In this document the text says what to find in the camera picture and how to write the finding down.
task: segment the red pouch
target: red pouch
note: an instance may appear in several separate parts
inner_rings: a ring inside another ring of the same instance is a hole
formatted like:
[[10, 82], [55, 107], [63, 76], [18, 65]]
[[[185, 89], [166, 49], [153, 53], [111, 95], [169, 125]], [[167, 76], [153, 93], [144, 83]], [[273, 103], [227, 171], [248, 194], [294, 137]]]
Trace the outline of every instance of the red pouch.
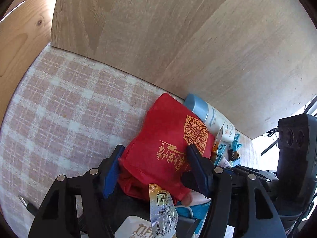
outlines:
[[170, 192], [174, 201], [189, 193], [180, 177], [190, 167], [186, 148], [195, 144], [210, 158], [214, 137], [204, 123], [169, 94], [161, 95], [147, 112], [141, 132], [123, 152], [119, 184], [125, 194], [149, 201], [148, 184]]

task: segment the plastic wrapper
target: plastic wrapper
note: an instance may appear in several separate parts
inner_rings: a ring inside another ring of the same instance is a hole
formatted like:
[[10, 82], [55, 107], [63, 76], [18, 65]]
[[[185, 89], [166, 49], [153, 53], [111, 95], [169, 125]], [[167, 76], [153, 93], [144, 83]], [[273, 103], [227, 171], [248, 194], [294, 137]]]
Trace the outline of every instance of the plastic wrapper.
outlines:
[[149, 193], [153, 238], [172, 238], [178, 214], [170, 193], [156, 184], [149, 184]]

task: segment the pen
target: pen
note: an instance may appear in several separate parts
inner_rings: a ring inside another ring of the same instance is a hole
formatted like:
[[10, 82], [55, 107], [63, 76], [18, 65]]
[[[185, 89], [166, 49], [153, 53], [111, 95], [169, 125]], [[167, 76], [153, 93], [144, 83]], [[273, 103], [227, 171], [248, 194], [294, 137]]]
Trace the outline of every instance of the pen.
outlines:
[[26, 209], [33, 215], [35, 216], [38, 209], [31, 203], [29, 202], [26, 198], [23, 196], [19, 195], [19, 199], [23, 203], [23, 205], [26, 207]]

